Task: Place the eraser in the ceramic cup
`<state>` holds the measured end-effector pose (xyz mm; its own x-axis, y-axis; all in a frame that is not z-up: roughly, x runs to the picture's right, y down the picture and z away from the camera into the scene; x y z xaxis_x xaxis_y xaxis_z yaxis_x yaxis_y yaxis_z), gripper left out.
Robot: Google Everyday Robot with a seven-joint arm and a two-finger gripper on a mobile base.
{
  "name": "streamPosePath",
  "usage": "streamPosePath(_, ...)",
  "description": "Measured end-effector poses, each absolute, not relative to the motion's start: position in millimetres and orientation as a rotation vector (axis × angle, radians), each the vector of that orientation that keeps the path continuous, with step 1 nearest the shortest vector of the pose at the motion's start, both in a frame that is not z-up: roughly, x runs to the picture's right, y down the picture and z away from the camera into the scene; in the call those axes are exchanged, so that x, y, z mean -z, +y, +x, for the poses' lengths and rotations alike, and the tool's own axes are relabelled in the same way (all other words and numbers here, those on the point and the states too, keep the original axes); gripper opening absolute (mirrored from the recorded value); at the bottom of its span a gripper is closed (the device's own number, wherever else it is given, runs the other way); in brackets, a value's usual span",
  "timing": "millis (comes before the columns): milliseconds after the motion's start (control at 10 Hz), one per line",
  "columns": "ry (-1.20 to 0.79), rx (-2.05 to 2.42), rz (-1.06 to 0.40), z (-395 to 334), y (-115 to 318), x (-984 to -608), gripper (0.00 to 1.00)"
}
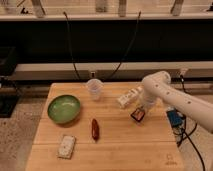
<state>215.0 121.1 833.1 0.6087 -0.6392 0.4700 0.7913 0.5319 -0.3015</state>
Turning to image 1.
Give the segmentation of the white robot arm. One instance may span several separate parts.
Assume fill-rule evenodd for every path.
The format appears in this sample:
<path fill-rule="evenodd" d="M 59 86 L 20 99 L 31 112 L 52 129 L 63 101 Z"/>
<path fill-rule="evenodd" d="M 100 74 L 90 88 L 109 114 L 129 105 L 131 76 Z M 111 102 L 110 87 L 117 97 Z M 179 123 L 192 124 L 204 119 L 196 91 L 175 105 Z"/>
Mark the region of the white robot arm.
<path fill-rule="evenodd" d="M 141 85 L 139 104 L 145 111 L 149 111 L 160 98 L 213 134 L 213 104 L 173 88 L 168 72 L 147 75 Z"/>

